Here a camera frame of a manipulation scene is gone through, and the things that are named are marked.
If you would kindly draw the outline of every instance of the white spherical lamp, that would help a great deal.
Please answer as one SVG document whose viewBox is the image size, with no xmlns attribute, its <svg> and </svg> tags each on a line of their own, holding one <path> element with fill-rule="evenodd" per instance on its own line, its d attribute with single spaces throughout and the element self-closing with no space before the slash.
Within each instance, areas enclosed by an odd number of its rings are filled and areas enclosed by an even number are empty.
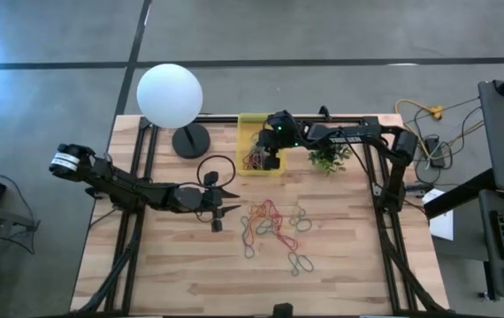
<svg viewBox="0 0 504 318">
<path fill-rule="evenodd" d="M 154 125 L 181 128 L 173 134 L 172 145 L 182 158 L 195 159 L 209 149 L 210 136 L 198 124 L 191 124 L 202 107 L 199 80 L 188 69 L 161 64 L 144 73 L 136 92 L 142 114 Z"/>
</svg>

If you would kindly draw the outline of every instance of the wooden table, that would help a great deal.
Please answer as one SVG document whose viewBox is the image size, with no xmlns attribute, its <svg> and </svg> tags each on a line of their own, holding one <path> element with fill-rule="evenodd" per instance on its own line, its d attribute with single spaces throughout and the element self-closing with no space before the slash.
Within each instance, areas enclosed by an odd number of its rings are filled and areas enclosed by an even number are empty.
<svg viewBox="0 0 504 318">
<path fill-rule="evenodd" d="M 382 125 L 402 124 L 398 115 L 378 116 Z M 120 169 L 130 169 L 139 118 L 117 117 L 109 153 Z M 234 159 L 236 124 L 205 126 L 211 138 L 207 155 Z M 172 133 L 159 131 L 152 178 L 155 182 L 195 181 L 202 158 L 177 157 L 172 149 Z M 147 145 L 145 140 L 139 176 Z M 363 155 L 361 147 L 355 149 Z M 287 170 L 281 177 L 237 176 L 225 189 L 241 197 L 225 200 L 225 206 L 237 203 L 242 207 L 227 214 L 220 233 L 212 233 L 210 225 L 199 222 L 194 215 L 148 208 L 131 314 L 271 314 L 273 306 L 283 302 L 292 303 L 298 315 L 391 314 L 368 179 L 354 157 L 345 161 L 345 167 L 346 171 L 327 177 L 311 166 L 305 149 L 294 148 L 287 151 Z M 222 160 L 211 160 L 203 170 L 218 170 L 220 182 L 231 175 L 229 163 Z M 413 181 L 413 170 L 408 169 L 406 182 Z M 251 205 L 266 199 L 272 199 L 286 217 L 285 225 L 298 206 L 307 211 L 313 221 L 310 231 L 295 232 L 287 226 L 284 232 L 299 241 L 297 252 L 312 260 L 314 272 L 292 276 L 288 250 L 274 237 L 257 239 L 256 257 L 244 257 L 240 219 L 248 215 Z M 93 218 L 110 209 L 108 201 L 98 201 Z M 89 232 L 72 309 L 85 304 L 108 275 L 119 219 L 120 213 L 115 213 Z M 433 298 L 447 307 L 425 216 L 406 205 L 400 219 L 411 269 Z M 396 281 L 401 303 L 405 304 L 397 271 Z M 118 306 L 123 285 L 124 277 L 119 281 Z"/>
</svg>

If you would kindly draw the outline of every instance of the small potted plant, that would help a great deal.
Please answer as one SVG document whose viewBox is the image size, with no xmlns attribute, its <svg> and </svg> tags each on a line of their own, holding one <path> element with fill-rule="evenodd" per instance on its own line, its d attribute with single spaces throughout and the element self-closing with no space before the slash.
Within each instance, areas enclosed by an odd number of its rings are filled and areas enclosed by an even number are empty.
<svg viewBox="0 0 504 318">
<path fill-rule="evenodd" d="M 352 151 L 347 145 L 332 145 L 325 149 L 309 152 L 309 160 L 326 175 L 338 170 L 346 170 L 343 161 L 349 159 Z"/>
</svg>

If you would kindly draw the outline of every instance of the yellow tray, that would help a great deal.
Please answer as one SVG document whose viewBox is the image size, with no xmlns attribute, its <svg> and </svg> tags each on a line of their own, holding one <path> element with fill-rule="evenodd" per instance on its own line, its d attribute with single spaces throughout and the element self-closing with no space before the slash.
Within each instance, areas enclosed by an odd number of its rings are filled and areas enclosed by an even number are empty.
<svg viewBox="0 0 504 318">
<path fill-rule="evenodd" d="M 277 177 L 286 170 L 286 151 L 281 149 L 279 169 L 277 170 L 245 170 L 244 158 L 250 152 L 252 144 L 257 140 L 257 134 L 262 129 L 263 122 L 270 114 L 243 113 L 238 116 L 238 133 L 236 137 L 236 172 L 241 176 Z"/>
</svg>

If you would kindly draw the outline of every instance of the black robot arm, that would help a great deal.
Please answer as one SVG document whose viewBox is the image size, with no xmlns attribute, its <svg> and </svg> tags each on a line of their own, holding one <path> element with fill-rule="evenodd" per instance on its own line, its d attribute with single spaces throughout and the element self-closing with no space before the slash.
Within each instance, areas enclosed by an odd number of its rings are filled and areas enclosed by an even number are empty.
<svg viewBox="0 0 504 318">
<path fill-rule="evenodd" d="M 382 135 L 392 134 L 393 144 L 388 147 Z M 277 169 L 276 157 L 282 148 L 304 147 L 308 150 L 335 151 L 334 145 L 368 144 L 392 164 L 390 178 L 380 194 L 380 208 L 384 212 L 398 212 L 405 199 L 403 175 L 412 163 L 417 147 L 417 137 L 399 126 L 382 126 L 367 121 L 361 126 L 327 127 L 310 121 L 296 120 L 286 110 L 268 116 L 258 135 L 258 147 L 268 153 L 264 168 Z"/>
<path fill-rule="evenodd" d="M 213 231 L 222 231 L 220 219 L 226 212 L 238 207 L 220 207 L 223 198 L 239 196 L 215 186 L 218 181 L 215 171 L 205 175 L 202 185 L 195 182 L 153 183 L 115 167 L 105 158 L 96 157 L 89 147 L 66 144 L 57 147 L 50 171 L 58 178 L 86 182 L 97 192 L 109 194 L 111 202 L 124 210 L 135 211 L 148 205 L 173 213 L 211 212 Z M 188 185 L 199 186 L 204 192 Z"/>
</svg>

